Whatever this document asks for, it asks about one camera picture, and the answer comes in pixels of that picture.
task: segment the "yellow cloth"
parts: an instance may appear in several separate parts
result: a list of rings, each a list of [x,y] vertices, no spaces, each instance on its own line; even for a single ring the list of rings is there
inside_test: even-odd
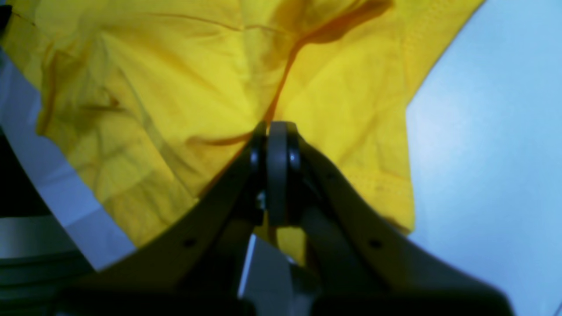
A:
[[[407,233],[405,109],[482,1],[12,0],[2,45],[42,93],[38,134],[137,246],[263,119],[297,123]],[[304,261],[300,230],[277,239]]]

